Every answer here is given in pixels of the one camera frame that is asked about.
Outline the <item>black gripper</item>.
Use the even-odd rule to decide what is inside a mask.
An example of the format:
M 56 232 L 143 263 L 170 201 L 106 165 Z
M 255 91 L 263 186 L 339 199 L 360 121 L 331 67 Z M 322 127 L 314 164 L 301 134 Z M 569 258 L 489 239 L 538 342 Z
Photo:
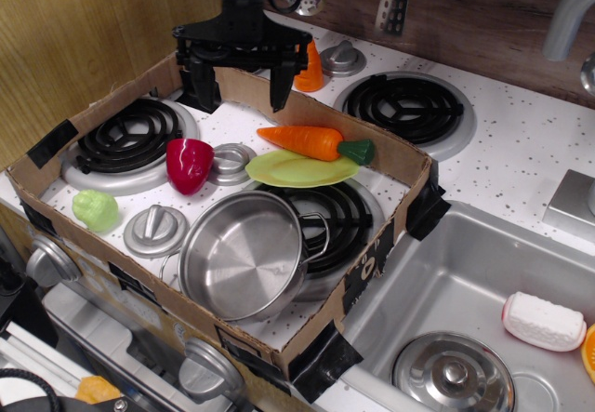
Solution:
M 296 71 L 308 67 L 311 35 L 273 21 L 262 0 L 222 0 L 215 18 L 179 25 L 172 34 L 183 84 L 178 100 L 205 113 L 222 102 L 214 66 L 271 69 L 275 113 L 284 108 Z

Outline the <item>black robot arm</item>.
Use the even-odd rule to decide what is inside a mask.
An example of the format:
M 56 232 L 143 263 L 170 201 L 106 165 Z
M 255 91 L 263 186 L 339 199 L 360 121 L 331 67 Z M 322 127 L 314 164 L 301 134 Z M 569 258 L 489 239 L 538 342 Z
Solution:
M 312 36 L 272 21 L 264 13 L 264 1 L 221 0 L 221 12 L 215 18 L 173 29 L 176 59 L 182 67 L 183 103 L 212 113 L 221 103 L 217 67 L 264 69 L 271 74 L 271 107 L 276 112 L 283 109 L 294 77 L 308 68 Z

